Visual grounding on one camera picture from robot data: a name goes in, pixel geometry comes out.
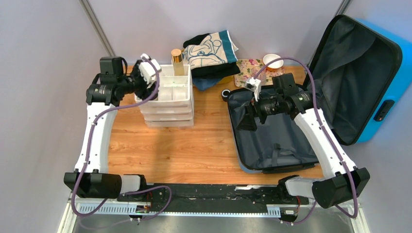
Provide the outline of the beige cylindrical bottle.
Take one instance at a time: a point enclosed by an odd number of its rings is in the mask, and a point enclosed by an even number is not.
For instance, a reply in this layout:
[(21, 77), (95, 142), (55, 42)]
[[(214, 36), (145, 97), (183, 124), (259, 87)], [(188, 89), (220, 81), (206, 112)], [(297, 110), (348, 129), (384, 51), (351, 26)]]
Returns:
[(173, 49), (171, 51), (171, 56), (172, 56), (172, 66), (174, 70), (174, 75), (184, 76), (185, 68), (184, 68), (182, 51), (180, 49)]

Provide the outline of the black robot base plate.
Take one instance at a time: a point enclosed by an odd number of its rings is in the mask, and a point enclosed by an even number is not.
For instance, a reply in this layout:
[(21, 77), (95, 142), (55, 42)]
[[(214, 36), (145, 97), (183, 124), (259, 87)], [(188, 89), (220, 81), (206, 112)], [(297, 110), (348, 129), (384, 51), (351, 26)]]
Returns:
[(121, 195), (117, 201), (141, 202), (150, 211), (183, 214), (263, 214), (268, 207), (297, 210), (305, 197), (287, 196), (276, 185), (150, 183), (145, 194)]

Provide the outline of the blue grey shirt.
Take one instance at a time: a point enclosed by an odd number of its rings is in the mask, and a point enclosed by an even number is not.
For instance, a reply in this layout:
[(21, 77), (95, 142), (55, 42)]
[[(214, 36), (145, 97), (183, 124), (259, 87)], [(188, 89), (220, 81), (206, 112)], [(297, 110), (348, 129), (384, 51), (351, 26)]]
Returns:
[(205, 91), (211, 87), (216, 86), (222, 78), (214, 78), (214, 79), (202, 79), (202, 78), (192, 78), (193, 85), (199, 91)]

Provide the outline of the teal white cartoon towel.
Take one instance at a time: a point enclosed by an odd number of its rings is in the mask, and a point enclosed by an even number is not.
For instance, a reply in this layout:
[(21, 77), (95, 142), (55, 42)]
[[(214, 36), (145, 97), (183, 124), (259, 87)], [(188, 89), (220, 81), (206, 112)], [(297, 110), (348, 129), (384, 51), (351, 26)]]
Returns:
[(228, 30), (197, 35), (183, 43), (183, 60), (191, 69), (238, 61), (238, 50)]

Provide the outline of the white plastic drawer unit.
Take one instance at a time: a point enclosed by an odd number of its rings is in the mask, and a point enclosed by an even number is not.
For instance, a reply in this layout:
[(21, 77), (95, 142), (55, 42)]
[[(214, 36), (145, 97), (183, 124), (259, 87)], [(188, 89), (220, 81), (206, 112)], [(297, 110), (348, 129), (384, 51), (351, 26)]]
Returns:
[(185, 74), (175, 76), (173, 65), (161, 65), (157, 99), (139, 106), (148, 127), (192, 127), (194, 96), (191, 69), (184, 65)]

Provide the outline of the yellow plastic basket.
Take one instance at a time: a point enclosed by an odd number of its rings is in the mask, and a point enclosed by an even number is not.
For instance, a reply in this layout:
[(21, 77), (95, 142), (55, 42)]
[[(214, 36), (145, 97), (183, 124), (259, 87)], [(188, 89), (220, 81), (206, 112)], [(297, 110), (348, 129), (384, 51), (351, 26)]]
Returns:
[(212, 80), (212, 85), (215, 86), (215, 85), (220, 85), (220, 84), (226, 84), (226, 83), (233, 82), (234, 76), (235, 75), (230, 75), (230, 76), (226, 76), (226, 77), (223, 77), (223, 78), (213, 79)]

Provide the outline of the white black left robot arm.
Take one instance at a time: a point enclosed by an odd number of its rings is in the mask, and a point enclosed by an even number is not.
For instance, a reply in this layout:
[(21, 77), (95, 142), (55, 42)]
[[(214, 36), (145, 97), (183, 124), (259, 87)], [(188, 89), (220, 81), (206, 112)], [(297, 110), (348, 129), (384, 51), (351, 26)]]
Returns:
[(130, 194), (136, 201), (148, 197), (144, 176), (108, 172), (108, 149), (122, 99), (136, 94), (140, 100), (135, 107), (155, 99), (161, 71), (157, 60), (147, 54), (136, 61), (130, 74), (124, 58), (100, 59), (100, 72), (86, 90), (87, 121), (80, 156), (74, 171), (64, 174), (64, 184), (74, 197), (116, 199), (121, 194)]

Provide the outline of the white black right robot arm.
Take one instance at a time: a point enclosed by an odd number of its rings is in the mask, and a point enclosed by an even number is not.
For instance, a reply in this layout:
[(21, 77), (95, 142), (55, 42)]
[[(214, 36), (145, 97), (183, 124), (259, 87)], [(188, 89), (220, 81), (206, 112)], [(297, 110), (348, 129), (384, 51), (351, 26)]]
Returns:
[(247, 79), (245, 88), (253, 92), (253, 97), (236, 128), (255, 131), (257, 118), (264, 124), (268, 116), (289, 115), (308, 140), (323, 173), (321, 179), (294, 175), (280, 180), (278, 199), (290, 203), (296, 196), (305, 197), (314, 199), (324, 209), (349, 200), (357, 205), (370, 174), (366, 168), (356, 166), (334, 137), (322, 109), (317, 106), (315, 92), (300, 90), (291, 73), (275, 77), (273, 87), (273, 95), (262, 95), (261, 81), (254, 77)]

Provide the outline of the blue fish print suitcase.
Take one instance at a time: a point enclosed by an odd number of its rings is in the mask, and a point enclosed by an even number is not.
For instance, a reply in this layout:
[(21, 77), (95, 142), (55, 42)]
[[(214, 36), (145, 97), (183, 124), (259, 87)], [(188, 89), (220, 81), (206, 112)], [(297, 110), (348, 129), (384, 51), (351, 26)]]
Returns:
[[(362, 19), (339, 15), (328, 24), (309, 66), (317, 105), (340, 144), (370, 140), (412, 82), (412, 43)], [(286, 114), (269, 116), (255, 131), (237, 126), (253, 93), (228, 94), (239, 165), (249, 173), (284, 173), (313, 167), (317, 158)]]

